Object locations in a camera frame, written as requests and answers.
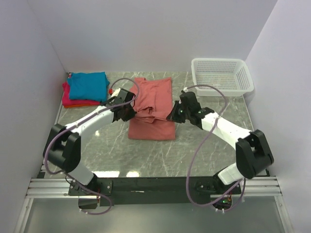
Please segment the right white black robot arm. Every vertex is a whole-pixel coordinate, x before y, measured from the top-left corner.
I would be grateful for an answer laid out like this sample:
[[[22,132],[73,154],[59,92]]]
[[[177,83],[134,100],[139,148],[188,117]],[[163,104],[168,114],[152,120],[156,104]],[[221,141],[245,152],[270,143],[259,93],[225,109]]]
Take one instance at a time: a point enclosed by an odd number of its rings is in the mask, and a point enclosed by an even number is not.
[[[175,123],[188,120],[192,125],[207,131],[209,135],[213,134],[225,141],[235,150],[235,162],[217,172],[212,178],[213,188],[217,193],[225,193],[232,184],[243,178],[254,178],[274,162],[262,131],[239,127],[214,110],[201,108],[199,103],[188,107],[176,101],[166,119]]]

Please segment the salmon pink t shirt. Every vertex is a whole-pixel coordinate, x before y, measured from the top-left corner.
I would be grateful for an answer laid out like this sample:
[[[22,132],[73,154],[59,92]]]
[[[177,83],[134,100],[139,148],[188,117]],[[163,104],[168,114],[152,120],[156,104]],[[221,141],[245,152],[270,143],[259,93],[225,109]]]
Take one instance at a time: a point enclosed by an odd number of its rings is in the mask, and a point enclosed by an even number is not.
[[[166,117],[173,108],[172,79],[148,81],[135,77],[130,91],[138,94],[135,117],[130,120],[128,138],[135,140],[175,140],[175,124]]]

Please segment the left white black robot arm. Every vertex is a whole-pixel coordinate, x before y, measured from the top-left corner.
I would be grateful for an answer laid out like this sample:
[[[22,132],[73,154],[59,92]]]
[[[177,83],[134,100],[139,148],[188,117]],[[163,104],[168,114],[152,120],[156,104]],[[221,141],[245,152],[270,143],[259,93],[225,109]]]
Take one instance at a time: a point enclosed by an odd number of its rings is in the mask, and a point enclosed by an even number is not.
[[[62,126],[55,124],[50,131],[44,150],[44,166],[49,174],[56,174],[48,168],[51,163],[59,172],[80,183],[80,189],[86,195],[96,192],[96,175],[81,162],[82,143],[98,129],[121,119],[128,121],[136,115],[131,104],[99,106],[81,119]]]

